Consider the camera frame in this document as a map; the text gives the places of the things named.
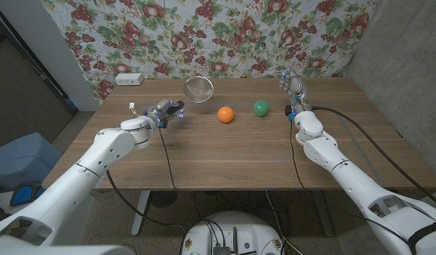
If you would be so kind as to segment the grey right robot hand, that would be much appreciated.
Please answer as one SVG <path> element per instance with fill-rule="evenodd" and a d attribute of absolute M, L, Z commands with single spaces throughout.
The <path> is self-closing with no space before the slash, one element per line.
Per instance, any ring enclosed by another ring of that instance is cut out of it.
<path fill-rule="evenodd" d="M 279 87 L 289 95 L 290 108 L 295 114 L 311 111 L 306 85 L 297 73 L 291 72 L 289 69 L 282 72 Z"/>

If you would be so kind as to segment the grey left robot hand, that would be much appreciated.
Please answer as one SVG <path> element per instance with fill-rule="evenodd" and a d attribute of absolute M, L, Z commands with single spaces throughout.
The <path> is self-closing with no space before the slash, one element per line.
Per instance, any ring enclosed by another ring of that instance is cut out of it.
<path fill-rule="evenodd" d="M 184 102 L 163 99 L 156 106 L 144 112 L 144 116 L 155 122 L 157 128 L 167 128 L 168 122 L 177 118 L 183 118 Z"/>

